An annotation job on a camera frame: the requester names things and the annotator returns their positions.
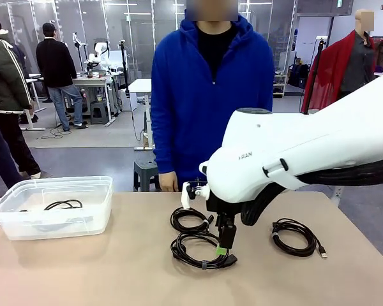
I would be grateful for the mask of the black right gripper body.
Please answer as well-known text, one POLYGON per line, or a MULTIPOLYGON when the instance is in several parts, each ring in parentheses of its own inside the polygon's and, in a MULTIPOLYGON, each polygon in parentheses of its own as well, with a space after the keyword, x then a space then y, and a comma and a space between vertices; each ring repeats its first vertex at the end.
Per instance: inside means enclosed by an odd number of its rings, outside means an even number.
POLYGON ((214 212, 217 215, 222 215, 226 219, 234 219, 236 215, 242 211, 241 203, 229 203, 219 199, 212 191, 206 200, 206 208, 208 212, 214 212))

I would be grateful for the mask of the person's right hand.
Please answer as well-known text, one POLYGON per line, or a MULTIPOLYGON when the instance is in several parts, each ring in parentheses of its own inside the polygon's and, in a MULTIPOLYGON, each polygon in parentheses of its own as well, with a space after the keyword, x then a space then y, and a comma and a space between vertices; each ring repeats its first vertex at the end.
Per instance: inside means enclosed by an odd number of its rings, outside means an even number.
POLYGON ((178 192, 177 175, 174 171, 159 174, 159 184, 163 192, 178 192))

